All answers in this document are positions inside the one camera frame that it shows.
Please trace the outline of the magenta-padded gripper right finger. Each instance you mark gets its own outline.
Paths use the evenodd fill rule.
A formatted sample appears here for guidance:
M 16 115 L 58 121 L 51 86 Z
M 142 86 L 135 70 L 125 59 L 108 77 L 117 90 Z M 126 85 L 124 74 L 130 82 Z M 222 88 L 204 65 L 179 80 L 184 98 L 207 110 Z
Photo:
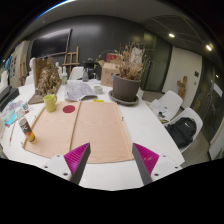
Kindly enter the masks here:
M 143 185 L 150 184 L 182 169 L 168 155 L 159 155 L 137 143 L 132 145 L 132 154 Z

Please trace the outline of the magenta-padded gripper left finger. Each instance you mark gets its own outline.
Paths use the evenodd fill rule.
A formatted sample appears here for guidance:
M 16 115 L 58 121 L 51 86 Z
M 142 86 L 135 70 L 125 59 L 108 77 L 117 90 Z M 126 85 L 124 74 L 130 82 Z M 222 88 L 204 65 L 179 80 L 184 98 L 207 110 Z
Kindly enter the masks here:
M 90 153 L 90 144 L 86 143 L 65 155 L 56 154 L 42 168 L 45 171 L 78 185 Z

